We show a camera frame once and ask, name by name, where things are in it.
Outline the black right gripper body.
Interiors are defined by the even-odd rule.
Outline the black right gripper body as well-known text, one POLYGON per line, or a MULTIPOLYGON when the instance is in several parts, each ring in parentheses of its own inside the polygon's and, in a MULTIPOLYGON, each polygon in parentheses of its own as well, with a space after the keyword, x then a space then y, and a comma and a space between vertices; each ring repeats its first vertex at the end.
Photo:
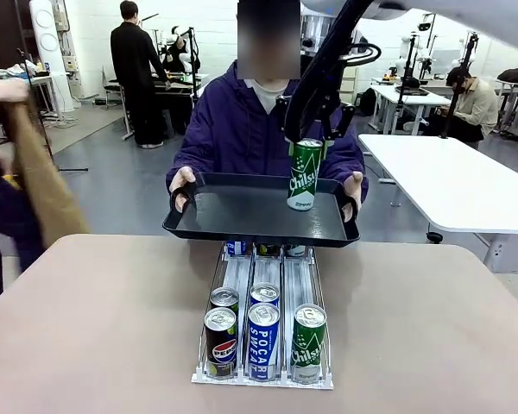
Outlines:
POLYGON ((329 108, 338 108, 341 104, 340 87, 344 74, 344 61, 338 60, 330 70, 326 72, 321 86, 323 103, 329 108))

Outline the person's left hand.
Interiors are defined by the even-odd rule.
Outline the person's left hand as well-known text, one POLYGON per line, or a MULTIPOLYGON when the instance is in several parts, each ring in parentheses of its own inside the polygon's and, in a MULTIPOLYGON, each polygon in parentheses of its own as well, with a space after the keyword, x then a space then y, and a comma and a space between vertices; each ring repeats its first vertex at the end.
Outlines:
POLYGON ((344 221, 349 222, 362 208, 362 183, 363 174, 361 172, 353 172, 352 175, 344 182, 344 191, 348 198, 354 200, 342 207, 344 221))

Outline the person's right hand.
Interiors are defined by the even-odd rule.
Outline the person's right hand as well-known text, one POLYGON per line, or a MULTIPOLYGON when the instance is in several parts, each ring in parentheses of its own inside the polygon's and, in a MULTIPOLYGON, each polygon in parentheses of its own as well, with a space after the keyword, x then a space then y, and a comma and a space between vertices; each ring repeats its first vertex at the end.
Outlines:
MULTIPOLYGON (((168 190, 171 195, 178 189, 186 185, 187 183, 194 183, 196 181, 193 170, 190 166, 183 166, 178 169, 174 175, 168 190)), ((188 197, 183 194, 178 194, 175 198, 175 208, 178 212, 182 212, 185 204, 188 201, 188 197)))

